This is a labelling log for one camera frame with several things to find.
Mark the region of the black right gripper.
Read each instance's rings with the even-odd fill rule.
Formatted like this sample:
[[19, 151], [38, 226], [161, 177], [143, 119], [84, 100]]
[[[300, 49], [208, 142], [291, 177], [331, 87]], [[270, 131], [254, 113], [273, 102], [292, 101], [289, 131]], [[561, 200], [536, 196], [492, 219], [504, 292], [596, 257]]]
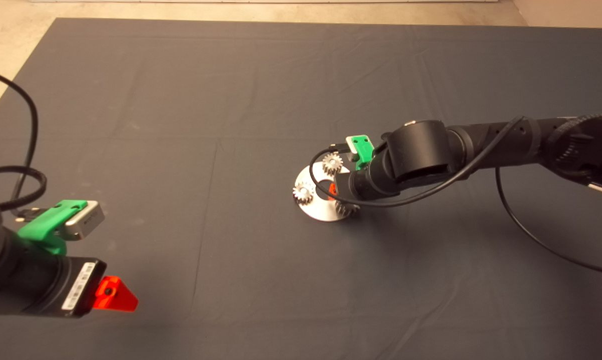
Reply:
[[329, 194], [347, 200], [375, 201], [394, 198], [399, 189], [388, 171], [367, 167], [350, 173], [338, 173], [330, 183]]

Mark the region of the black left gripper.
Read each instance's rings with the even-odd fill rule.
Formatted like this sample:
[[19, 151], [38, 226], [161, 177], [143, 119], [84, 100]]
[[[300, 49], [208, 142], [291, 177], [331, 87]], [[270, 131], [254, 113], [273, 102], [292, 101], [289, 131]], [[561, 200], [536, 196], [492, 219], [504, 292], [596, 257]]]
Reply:
[[107, 264], [94, 257], [65, 256], [61, 273], [46, 299], [46, 316], [81, 318], [93, 309], [134, 312], [137, 297], [118, 276], [104, 276]]

